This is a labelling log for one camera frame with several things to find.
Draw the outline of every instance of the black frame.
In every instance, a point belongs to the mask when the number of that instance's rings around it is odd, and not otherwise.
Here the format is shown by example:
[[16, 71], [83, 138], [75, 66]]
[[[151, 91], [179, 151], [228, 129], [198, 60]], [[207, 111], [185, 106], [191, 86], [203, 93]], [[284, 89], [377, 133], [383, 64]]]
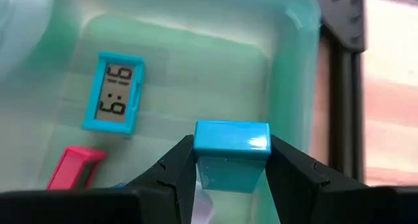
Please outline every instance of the black frame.
[[330, 40], [329, 165], [364, 180], [361, 53], [364, 0], [317, 0]]

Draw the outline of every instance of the black plastic part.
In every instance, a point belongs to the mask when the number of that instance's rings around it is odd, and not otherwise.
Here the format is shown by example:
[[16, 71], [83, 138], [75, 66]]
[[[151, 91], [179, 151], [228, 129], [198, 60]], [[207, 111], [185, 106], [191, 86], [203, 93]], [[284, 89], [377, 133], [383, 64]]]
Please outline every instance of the black plastic part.
[[188, 135], [124, 188], [0, 194], [0, 223], [190, 224], [195, 185]]
[[417, 223], [418, 187], [368, 187], [271, 137], [266, 175], [281, 224]]
[[330, 42], [329, 165], [364, 180], [361, 55]]
[[363, 0], [317, 0], [322, 22], [351, 52], [364, 51]]

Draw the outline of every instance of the metal bracket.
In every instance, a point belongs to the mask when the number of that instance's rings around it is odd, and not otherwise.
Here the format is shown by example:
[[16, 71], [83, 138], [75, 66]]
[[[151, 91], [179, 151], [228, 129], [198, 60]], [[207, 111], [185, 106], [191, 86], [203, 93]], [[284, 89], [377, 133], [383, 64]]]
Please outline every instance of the metal bracket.
[[351, 52], [363, 52], [364, 0], [317, 0], [322, 23], [341, 45]]

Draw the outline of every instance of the pink object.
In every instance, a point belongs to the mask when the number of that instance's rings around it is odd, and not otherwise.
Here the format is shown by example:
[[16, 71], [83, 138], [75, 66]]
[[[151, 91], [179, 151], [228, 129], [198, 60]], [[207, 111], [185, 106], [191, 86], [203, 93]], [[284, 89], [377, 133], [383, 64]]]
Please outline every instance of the pink object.
[[107, 153], [98, 149], [69, 146], [65, 149], [47, 189], [89, 187], [99, 162]]

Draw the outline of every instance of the pink plastic piece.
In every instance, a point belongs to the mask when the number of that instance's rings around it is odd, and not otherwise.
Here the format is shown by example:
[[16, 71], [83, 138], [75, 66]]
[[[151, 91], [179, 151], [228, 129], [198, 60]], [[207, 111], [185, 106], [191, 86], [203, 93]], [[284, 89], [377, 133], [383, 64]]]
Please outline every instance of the pink plastic piece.
[[94, 163], [85, 187], [89, 187], [99, 162], [106, 158], [107, 153], [98, 149], [69, 146], [65, 149], [58, 166], [48, 183], [47, 189], [74, 189], [81, 178], [86, 165]]

